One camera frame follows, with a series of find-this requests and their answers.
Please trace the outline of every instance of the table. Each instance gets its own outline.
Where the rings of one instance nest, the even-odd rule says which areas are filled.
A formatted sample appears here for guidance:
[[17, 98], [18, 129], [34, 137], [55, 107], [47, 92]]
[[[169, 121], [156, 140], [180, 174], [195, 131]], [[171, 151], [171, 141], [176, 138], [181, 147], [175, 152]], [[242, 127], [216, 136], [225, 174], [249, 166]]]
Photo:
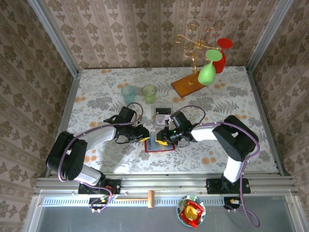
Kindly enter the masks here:
[[[120, 93], [124, 85], [135, 87], [135, 100], [144, 108], [142, 124], [149, 131], [161, 129], [154, 121], [154, 105], [146, 104], [141, 93], [144, 85], [152, 84], [157, 88], [156, 102], [172, 102], [174, 112], [185, 105], [194, 104], [206, 110], [205, 123], [222, 121], [230, 114], [237, 116], [257, 134], [261, 145], [259, 155], [252, 158], [246, 171], [277, 173], [244, 67], [225, 67], [211, 86], [181, 99], [170, 83], [191, 73], [190, 67], [83, 70], [68, 131], [84, 131], [118, 114], [121, 107], [126, 106]], [[140, 113], [138, 106], [134, 109]], [[192, 123], [198, 122], [203, 115], [198, 109], [185, 109], [183, 112]], [[84, 160], [86, 165], [102, 172], [118, 174], [213, 173], [222, 172], [226, 162], [227, 154], [217, 141], [191, 143], [185, 148], [161, 153], [145, 153], [144, 143], [118, 145], [108, 141], [88, 151]]]

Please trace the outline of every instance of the plastic cup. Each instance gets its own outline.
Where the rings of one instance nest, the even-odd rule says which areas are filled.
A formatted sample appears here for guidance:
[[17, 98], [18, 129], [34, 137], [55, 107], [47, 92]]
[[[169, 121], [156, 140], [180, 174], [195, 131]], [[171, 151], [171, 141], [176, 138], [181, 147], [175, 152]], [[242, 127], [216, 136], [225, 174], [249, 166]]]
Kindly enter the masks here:
[[146, 85], [141, 89], [145, 102], [152, 104], [155, 102], [156, 88], [153, 85]]
[[121, 94], [126, 103], [132, 103], [135, 101], [135, 88], [133, 86], [124, 86], [121, 89]]

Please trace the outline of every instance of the wall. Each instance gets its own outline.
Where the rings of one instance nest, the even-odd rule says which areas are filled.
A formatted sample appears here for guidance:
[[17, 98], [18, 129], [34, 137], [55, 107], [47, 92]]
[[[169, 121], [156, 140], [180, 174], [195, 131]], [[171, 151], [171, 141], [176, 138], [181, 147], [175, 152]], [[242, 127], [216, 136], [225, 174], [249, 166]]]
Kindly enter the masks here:
[[198, 31], [228, 37], [227, 65], [245, 66], [279, 0], [40, 0], [79, 69], [190, 66]]
[[309, 218], [309, 1], [294, 0], [253, 76]]
[[20, 231], [72, 77], [27, 1], [0, 1], [0, 231]]

